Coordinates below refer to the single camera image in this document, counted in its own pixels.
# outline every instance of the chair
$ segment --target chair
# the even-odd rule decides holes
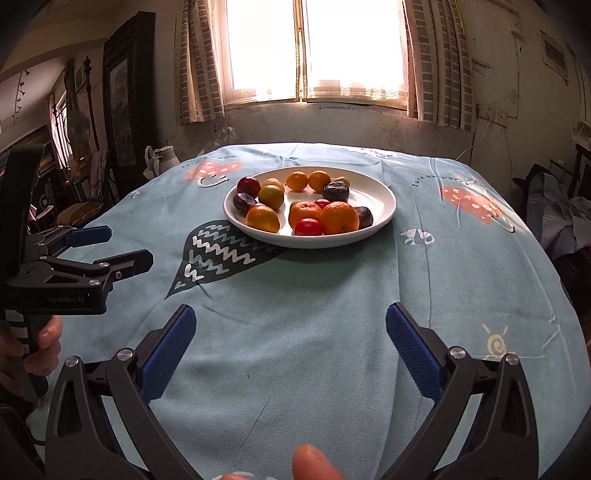
[[[104,148],[90,158],[90,200],[70,205],[57,216],[58,225],[83,227],[98,218],[114,204],[109,181],[105,181],[105,170],[109,149]]]

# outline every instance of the window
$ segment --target window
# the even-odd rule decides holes
[[[53,137],[53,142],[57,148],[57,156],[60,162],[60,168],[66,168],[67,161],[72,156],[72,148],[66,135],[68,130],[66,115],[66,93],[64,92],[57,102],[54,98],[53,102],[56,103],[57,118],[53,118],[53,122],[51,123],[51,136]]]
[[[224,105],[269,100],[406,108],[401,0],[210,0]]]

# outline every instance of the electrical outlet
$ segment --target electrical outlet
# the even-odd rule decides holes
[[[507,126],[509,119],[509,112],[507,110],[490,105],[477,105],[476,109],[478,110],[478,117],[502,125],[503,127]]]

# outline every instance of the blue gripper pad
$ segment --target blue gripper pad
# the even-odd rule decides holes
[[[139,371],[139,396],[146,405],[151,400],[162,397],[196,330],[195,311],[187,306],[160,339]]]
[[[113,232],[107,225],[91,226],[72,230],[65,238],[66,245],[70,247],[83,247],[85,245],[103,244],[111,240]]]
[[[441,365],[396,304],[386,312],[386,331],[421,395],[437,402],[443,395]]]

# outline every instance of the dark teardrop print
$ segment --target dark teardrop print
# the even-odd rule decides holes
[[[254,240],[228,220],[203,223],[185,240],[183,260],[166,298],[199,283],[222,280],[256,267],[283,250]]]

